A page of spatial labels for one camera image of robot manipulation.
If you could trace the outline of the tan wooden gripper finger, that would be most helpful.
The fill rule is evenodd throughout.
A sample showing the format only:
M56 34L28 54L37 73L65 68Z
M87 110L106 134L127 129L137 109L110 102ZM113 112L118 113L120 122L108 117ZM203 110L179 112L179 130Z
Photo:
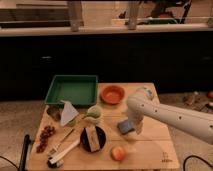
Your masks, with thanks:
M135 132L139 135L143 129L143 122L140 122L135 125Z

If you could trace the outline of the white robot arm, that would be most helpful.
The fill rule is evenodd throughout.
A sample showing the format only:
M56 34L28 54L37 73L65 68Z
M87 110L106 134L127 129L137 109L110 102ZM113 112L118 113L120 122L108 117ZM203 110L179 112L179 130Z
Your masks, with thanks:
M213 145L213 114L156 103L145 87L132 93L126 103L131 118L148 116Z

